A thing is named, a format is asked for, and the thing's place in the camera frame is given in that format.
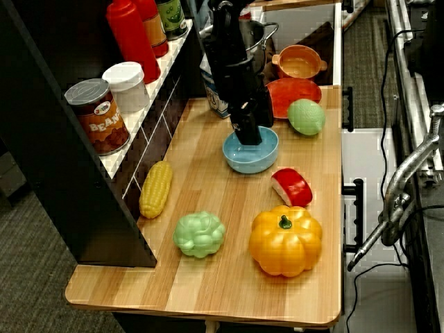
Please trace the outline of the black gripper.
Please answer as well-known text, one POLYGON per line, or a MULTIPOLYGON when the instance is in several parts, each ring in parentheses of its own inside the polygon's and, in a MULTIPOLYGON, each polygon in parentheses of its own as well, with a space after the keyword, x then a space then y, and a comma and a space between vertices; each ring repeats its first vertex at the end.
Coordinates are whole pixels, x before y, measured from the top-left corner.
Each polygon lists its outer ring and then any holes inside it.
POLYGON ((228 102, 232 128, 243 145, 259 145, 258 126, 271 128, 274 122, 270 93, 255 70, 256 63, 254 56, 244 60, 224 56, 221 61, 221 96, 228 102))

